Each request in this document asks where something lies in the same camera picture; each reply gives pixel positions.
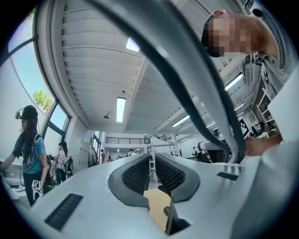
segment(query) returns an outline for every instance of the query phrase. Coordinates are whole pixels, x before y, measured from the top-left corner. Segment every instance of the mesh padding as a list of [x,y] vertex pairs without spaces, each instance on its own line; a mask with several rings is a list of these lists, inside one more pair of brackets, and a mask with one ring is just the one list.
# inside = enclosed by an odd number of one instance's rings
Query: mesh padding
[[148,176],[149,157],[127,169],[122,175],[122,181],[128,188],[143,195]]
[[185,173],[156,157],[156,174],[168,194],[185,181]]

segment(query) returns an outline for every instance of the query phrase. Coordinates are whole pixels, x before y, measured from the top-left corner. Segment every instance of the ceiling light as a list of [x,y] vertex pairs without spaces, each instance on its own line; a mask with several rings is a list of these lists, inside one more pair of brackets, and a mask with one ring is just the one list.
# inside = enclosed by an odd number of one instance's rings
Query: ceiling light
[[231,88],[234,84],[236,84],[242,78],[243,78],[243,73],[241,72],[231,82],[229,82],[229,84],[224,89],[227,91],[229,88]]
[[237,109],[240,109],[243,105],[245,105],[245,103],[242,103],[242,104],[240,104],[238,107],[236,107],[236,108],[235,108],[235,111],[236,111]]
[[129,37],[127,41],[126,48],[137,52],[140,50],[140,47],[136,44],[136,42],[133,41],[131,37]]
[[208,127],[212,126],[213,124],[215,124],[215,122],[214,122],[214,123],[212,123],[212,124],[210,124],[210,125],[208,125],[206,128],[208,128]]
[[123,112],[125,110],[126,99],[118,97],[116,105],[116,122],[122,123]]
[[183,117],[181,120],[179,120],[177,123],[175,123],[174,125],[172,125],[172,127],[178,126],[179,124],[183,123],[185,120],[189,119],[190,116],[186,115],[185,117]]
[[240,116],[240,115],[243,114],[243,113],[244,113],[244,111],[243,111],[242,113],[238,114],[237,117]]

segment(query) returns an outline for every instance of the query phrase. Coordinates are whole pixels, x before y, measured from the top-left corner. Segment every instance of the black vent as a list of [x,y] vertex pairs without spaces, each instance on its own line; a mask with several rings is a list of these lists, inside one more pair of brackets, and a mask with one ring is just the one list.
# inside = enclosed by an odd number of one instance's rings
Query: black vent
[[143,195],[149,177],[149,158],[128,168],[122,175],[123,183],[131,190]]
[[60,231],[67,220],[71,217],[76,207],[82,200],[82,196],[69,194],[65,200],[51,213],[45,223]]
[[156,174],[168,194],[185,181],[185,173],[156,157]]

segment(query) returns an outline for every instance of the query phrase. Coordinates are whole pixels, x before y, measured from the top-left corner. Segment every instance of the white shirt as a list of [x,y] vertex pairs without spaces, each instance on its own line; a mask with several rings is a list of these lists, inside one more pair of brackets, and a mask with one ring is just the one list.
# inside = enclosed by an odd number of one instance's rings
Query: white shirt
[[199,154],[199,149],[198,148],[195,148],[194,150],[194,155],[198,155]]
[[60,150],[58,155],[59,155],[59,158],[58,158],[57,168],[62,169],[64,171],[63,164],[65,163],[65,159],[66,159],[65,153],[63,150]]
[[128,153],[128,156],[134,156],[137,155],[137,153],[135,153],[134,151],[132,153]]

